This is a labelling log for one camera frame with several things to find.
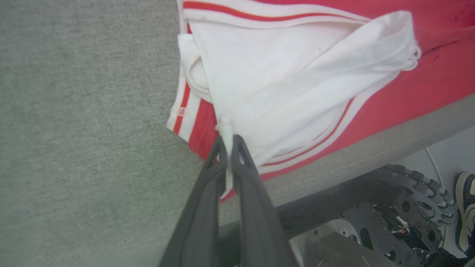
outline white cable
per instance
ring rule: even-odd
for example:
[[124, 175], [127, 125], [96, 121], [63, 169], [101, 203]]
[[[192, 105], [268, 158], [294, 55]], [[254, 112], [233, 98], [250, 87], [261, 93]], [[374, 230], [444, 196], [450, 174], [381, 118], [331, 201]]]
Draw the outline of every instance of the white cable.
[[[434, 169], [436, 169], [436, 173], [437, 173], [437, 177], [439, 178], [439, 183], [440, 183], [440, 186], [445, 189], [445, 186], [444, 186], [444, 182], [442, 181], [442, 176], [440, 176], [440, 172], [439, 172], [439, 168], [437, 168], [437, 164], [436, 164], [436, 161], [434, 161], [434, 158], [432, 157], [432, 154], [430, 153], [429, 151], [429, 148], [426, 147], [426, 153], [427, 153], [427, 156], [429, 156], [430, 158], [430, 161], [432, 162], [432, 165], [434, 165]], [[447, 232], [448, 232], [448, 227], [445, 226], [445, 229], [444, 229], [444, 242], [442, 242], [442, 248], [445, 248], [446, 245], [447, 245]]]
[[443, 189], [445, 189], [444, 182], [442, 181], [442, 177], [440, 176], [439, 168], [437, 168], [437, 164], [434, 161], [434, 158], [432, 157], [432, 154], [430, 153], [429, 149], [426, 147], [426, 152], [427, 156], [429, 156], [430, 161], [432, 161], [432, 165], [434, 165], [434, 169], [436, 169], [437, 177], [439, 178], [439, 183], [442, 186]]

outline gray fabric surface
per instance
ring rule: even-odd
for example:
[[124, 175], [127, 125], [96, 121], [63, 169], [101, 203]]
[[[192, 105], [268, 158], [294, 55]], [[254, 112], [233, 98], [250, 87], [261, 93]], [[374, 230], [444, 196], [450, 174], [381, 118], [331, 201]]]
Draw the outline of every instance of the gray fabric surface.
[[[174, 0], [0, 2], [0, 266], [155, 266], [201, 168]], [[282, 204], [475, 124], [470, 97], [266, 182]], [[237, 218], [236, 200], [220, 223]]]

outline gear teeth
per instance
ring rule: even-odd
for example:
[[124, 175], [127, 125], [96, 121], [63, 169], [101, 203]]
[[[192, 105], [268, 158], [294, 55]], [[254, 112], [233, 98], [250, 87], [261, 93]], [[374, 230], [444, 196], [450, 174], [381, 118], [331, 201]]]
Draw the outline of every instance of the gear teeth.
[[445, 215], [445, 214], [442, 214], [441, 217], [442, 217], [442, 220], [443, 220], [444, 222], [450, 224], [450, 223], [454, 222], [454, 220], [455, 220], [455, 212], [452, 213], [452, 216], [447, 216], [447, 215]]
[[444, 198], [437, 193], [435, 193], [432, 197], [429, 197], [429, 198], [432, 200], [432, 202], [434, 202], [437, 205], [445, 203]]
[[418, 171], [412, 171], [411, 179], [413, 179], [414, 181], [423, 181], [424, 180], [424, 175], [421, 174]]
[[428, 187], [429, 187], [429, 189], [431, 189], [435, 193], [437, 193], [439, 191], [439, 189], [442, 188], [442, 186], [434, 180], [430, 180]]
[[457, 204], [454, 202], [453, 205], [447, 204], [446, 207], [439, 207], [440, 211], [442, 212], [442, 215], [447, 215], [451, 216], [454, 214], [456, 210], [458, 210]]
[[414, 187], [414, 189], [426, 195], [430, 194], [429, 187], [422, 182], [418, 182], [416, 186]]

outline sneaker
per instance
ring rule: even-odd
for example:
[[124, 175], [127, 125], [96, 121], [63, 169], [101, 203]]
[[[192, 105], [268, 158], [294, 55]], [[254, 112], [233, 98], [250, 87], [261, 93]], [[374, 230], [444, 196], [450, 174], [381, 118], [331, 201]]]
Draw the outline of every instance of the sneaker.
[[467, 254], [475, 225], [475, 173], [462, 172], [455, 181], [455, 201], [459, 209], [456, 232], [458, 248]]

